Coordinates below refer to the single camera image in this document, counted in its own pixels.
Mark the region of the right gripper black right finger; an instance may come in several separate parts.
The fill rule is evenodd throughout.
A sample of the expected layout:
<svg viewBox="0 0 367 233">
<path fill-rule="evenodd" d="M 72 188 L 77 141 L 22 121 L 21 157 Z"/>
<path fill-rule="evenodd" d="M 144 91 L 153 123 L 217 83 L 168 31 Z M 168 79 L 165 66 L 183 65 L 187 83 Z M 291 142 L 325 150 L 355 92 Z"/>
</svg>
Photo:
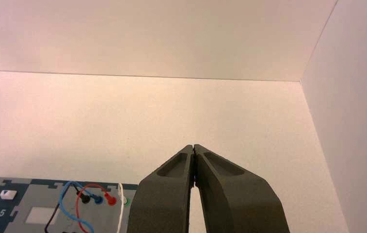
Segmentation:
<svg viewBox="0 0 367 233">
<path fill-rule="evenodd" d="M 195 185 L 208 233 L 288 233 L 282 203 L 262 177 L 194 146 Z"/>
</svg>

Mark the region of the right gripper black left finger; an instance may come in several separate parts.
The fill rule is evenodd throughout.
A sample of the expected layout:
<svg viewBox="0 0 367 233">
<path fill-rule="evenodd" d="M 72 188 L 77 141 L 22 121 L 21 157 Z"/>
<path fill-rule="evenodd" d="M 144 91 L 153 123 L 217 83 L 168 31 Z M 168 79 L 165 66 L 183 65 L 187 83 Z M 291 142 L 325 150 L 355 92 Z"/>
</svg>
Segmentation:
<svg viewBox="0 0 367 233">
<path fill-rule="evenodd" d="M 193 188 L 193 146 L 186 145 L 138 185 L 129 233 L 187 233 Z"/>
</svg>

